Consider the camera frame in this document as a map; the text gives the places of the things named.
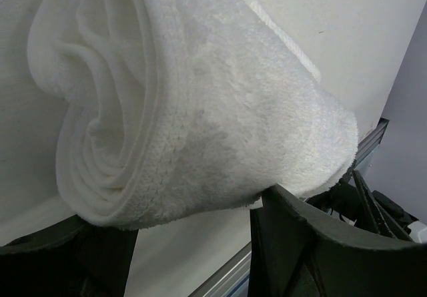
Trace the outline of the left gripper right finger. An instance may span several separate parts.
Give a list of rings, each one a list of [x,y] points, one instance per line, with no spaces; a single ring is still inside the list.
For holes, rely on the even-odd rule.
[[[329,215],[283,296],[425,296],[426,246],[388,238]],[[277,296],[258,288],[250,296]]]

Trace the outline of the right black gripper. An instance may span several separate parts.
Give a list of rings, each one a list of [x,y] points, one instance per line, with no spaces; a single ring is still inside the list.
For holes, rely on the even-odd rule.
[[[306,202],[329,216],[374,234],[409,234],[418,219],[390,198],[371,191],[358,170]]]

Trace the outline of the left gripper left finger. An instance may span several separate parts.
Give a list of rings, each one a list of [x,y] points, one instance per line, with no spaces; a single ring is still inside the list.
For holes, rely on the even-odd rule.
[[[72,216],[1,247],[2,296],[123,296],[138,232]]]

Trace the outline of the white towel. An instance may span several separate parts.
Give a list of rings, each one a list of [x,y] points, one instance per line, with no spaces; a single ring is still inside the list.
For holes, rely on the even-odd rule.
[[[42,0],[27,59],[64,99],[57,189],[97,226],[150,228],[334,186],[356,118],[258,0]]]

